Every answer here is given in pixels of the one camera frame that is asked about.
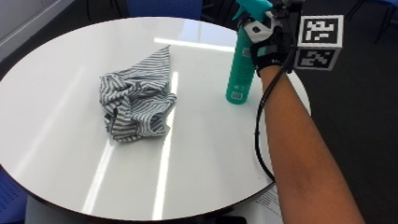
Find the white paper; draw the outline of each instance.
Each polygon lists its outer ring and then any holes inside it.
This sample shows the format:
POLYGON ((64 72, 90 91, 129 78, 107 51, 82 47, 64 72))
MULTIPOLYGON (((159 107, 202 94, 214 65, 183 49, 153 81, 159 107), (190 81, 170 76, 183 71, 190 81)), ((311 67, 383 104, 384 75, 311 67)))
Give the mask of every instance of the white paper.
POLYGON ((247 224, 283 224, 275 186, 226 216, 245 217, 247 224))

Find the table surface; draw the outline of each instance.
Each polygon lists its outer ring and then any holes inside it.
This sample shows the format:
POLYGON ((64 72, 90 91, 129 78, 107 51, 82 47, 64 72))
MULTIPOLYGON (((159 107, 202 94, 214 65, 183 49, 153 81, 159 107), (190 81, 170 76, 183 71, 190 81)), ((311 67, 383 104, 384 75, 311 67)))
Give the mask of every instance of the table surface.
MULTIPOLYGON (((54 38, 0 83, 0 163, 21 186, 66 210, 118 220, 193 217, 246 200, 271 183, 255 160, 255 80, 249 100, 225 90, 234 31, 173 18, 107 21, 54 38), (99 79, 170 45, 178 96, 163 137, 107 138, 99 79)), ((303 86, 290 74, 310 111, 303 86)), ((266 163, 266 136, 262 153, 266 163)))

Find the spray bottle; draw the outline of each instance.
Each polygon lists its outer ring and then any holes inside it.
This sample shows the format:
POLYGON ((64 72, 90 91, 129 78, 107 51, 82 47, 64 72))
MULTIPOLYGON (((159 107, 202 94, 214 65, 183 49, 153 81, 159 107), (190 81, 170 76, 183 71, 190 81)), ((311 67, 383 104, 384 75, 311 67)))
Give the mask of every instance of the spray bottle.
MULTIPOLYGON (((239 9, 233 20, 237 19, 241 13, 247 12, 257 21, 262 22, 265 12, 273 7, 273 4, 266 0, 237 0, 237 3, 239 4, 239 9)), ((242 26, 239 26, 235 54, 226 88, 226 100, 234 105, 241 105, 246 102, 255 73, 250 58, 250 46, 251 40, 242 26)))

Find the black wire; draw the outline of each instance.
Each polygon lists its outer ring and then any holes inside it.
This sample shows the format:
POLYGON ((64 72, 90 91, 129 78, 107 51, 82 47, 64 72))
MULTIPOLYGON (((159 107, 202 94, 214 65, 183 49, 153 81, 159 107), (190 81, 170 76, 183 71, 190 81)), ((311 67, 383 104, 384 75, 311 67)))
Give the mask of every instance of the black wire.
POLYGON ((269 99, 270 95, 271 95, 271 92, 273 92, 273 89, 274 89, 274 86, 277 84, 277 81, 279 80, 282 74, 286 72, 286 69, 287 69, 287 66, 290 65, 290 62, 294 58, 294 52, 295 52, 295 37, 294 37, 294 32, 292 32, 292 29, 291 29, 291 26, 290 26, 290 23, 288 21, 286 22, 287 23, 287 26, 288 26, 288 29, 290 29, 290 34, 291 34, 291 37, 292 37, 292 45, 290 47, 290 51, 288 51, 288 55, 287 55, 287 58, 286 58, 286 61, 284 63, 282 64, 281 68, 278 69, 277 73, 275 73, 275 76, 271 80, 271 83, 269 85, 269 87, 266 88, 263 94, 262 94, 262 97, 261 97, 261 100, 259 100, 259 104, 258 104, 258 109, 257 109, 257 116, 255 116, 255 155, 257 155, 257 160, 259 162, 259 165, 261 165, 261 168, 265 172, 265 174, 267 175, 267 177, 270 177, 270 179, 274 181, 274 175, 271 173, 271 171, 269 170, 263 160, 262 160, 262 156, 261 156, 261 150, 259 150, 259 120, 261 120, 261 115, 262 115, 262 110, 263 110, 263 106, 265 106, 265 103, 266 103, 266 100, 269 99))

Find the black glove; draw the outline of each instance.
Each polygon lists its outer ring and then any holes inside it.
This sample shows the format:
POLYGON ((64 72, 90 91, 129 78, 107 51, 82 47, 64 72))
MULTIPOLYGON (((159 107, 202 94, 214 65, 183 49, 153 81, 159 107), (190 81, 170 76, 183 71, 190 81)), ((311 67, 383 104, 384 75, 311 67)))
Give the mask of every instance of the black glove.
POLYGON ((273 13, 266 12, 263 24, 253 18, 246 18, 242 25, 253 42, 250 53, 258 74, 262 68, 271 65, 281 66, 286 60, 282 24, 274 19, 273 13))

